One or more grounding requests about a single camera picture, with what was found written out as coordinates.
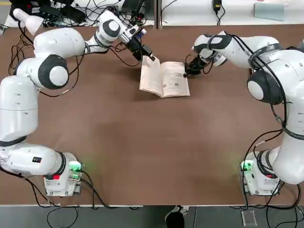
open book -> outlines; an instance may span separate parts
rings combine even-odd
[[[188,80],[184,78],[185,66],[178,62],[160,63],[155,58],[142,58],[142,73],[139,89],[156,94],[161,98],[190,96]]]

table surface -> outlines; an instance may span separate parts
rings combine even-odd
[[[202,33],[269,35],[287,47],[301,42],[303,29],[303,25],[147,28],[143,41],[161,62],[183,62]],[[95,31],[77,30],[85,39]],[[10,49],[18,40],[14,28],[0,36],[0,79],[8,75]],[[121,56],[136,63],[128,51]],[[68,65],[74,68],[74,58]],[[139,90],[140,65],[128,67],[113,53],[88,55],[74,90],[58,98],[40,95],[39,127],[28,141],[75,154],[108,204],[243,204],[238,164],[258,135],[279,128],[269,106],[249,95],[247,76],[246,69],[226,63],[209,75],[189,79],[190,97],[160,99]],[[72,76],[68,86],[75,79]],[[0,204],[36,204],[28,183],[3,173],[0,179]],[[291,204],[296,194],[288,185],[272,202]],[[91,196],[85,187],[80,197],[53,200],[91,204]],[[249,197],[251,204],[266,200]]]

sneaker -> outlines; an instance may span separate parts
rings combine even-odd
[[[169,213],[165,216],[165,221],[167,219],[167,217],[174,212],[179,212],[181,213],[183,216],[185,216],[188,211],[189,211],[189,206],[181,206],[181,205],[176,205],[171,211],[169,211]]]

electronic device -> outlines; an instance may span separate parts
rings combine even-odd
[[[280,146],[264,151],[248,151],[240,164],[245,193],[277,194],[279,181],[299,184],[304,181],[304,51],[300,47],[283,49],[273,37],[239,38],[224,31],[199,36],[192,50],[198,55],[185,64],[185,76],[197,74],[208,63],[220,66],[227,60],[242,68],[253,68],[247,80],[248,91],[258,101],[272,105],[284,101],[284,120]]]
[[[154,0],[144,2],[144,17],[147,20],[154,20]]]
[[[21,9],[14,10],[14,15],[25,23],[32,35],[39,27],[38,22],[40,25],[43,22],[42,18],[30,16]],[[135,37],[143,36],[144,29],[124,25],[108,10],[98,17],[98,22],[95,34],[88,41],[73,28],[38,34],[33,42],[35,57],[24,59],[15,74],[0,83],[0,170],[23,177],[43,176],[48,196],[78,194],[83,165],[71,153],[26,142],[26,137],[38,127],[40,90],[62,89],[67,85],[69,71],[65,58],[107,53],[116,40],[123,42],[132,53],[140,52],[154,58],[151,50],[147,46],[143,48]]]
[[[9,15],[14,19],[14,9],[21,9],[29,15],[40,15],[39,8],[44,5],[51,5],[50,0],[9,0],[11,2]]]
[[[220,6],[222,5],[222,0],[213,0],[213,11],[217,14],[220,10]]]
[[[74,0],[56,0],[54,2],[57,2],[57,3],[61,3],[61,4],[66,4],[66,5],[71,5],[73,3]]]
[[[122,5],[122,12],[134,13],[135,15],[139,13],[145,0],[125,0]]]
[[[72,19],[73,21],[75,21],[78,24],[85,21],[85,19],[86,19],[86,14],[83,11],[80,11],[69,5],[65,5],[63,8],[61,8],[60,12],[61,12],[62,16]]]

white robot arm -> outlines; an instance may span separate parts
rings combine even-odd
[[[24,21],[26,25],[35,21],[20,9],[16,9],[14,15],[20,20],[30,20],[30,23]],[[80,189],[78,181],[82,166],[74,155],[25,142],[27,135],[38,126],[40,90],[61,89],[69,81],[64,58],[106,53],[119,39],[138,60],[142,55],[154,59],[149,48],[138,40],[145,34],[144,29],[126,27],[110,11],[105,11],[98,20],[97,31],[89,41],[84,41],[72,28],[37,35],[34,39],[35,57],[23,60],[15,75],[4,78],[0,84],[0,167],[23,176],[43,175],[47,195],[72,196]],[[30,31],[33,34],[37,29],[35,24]]]
[[[247,86],[256,100],[276,105],[285,97],[287,116],[286,123],[282,123],[281,145],[256,152],[257,157],[250,153],[241,163],[241,168],[245,167],[248,192],[272,195],[277,191],[279,180],[290,184],[304,181],[304,49],[283,49],[272,37],[240,39],[253,53],[239,39],[224,31],[215,36],[198,37],[192,48],[198,56],[185,64],[185,76],[199,73],[210,60],[215,66],[228,60],[238,67],[255,69]]]

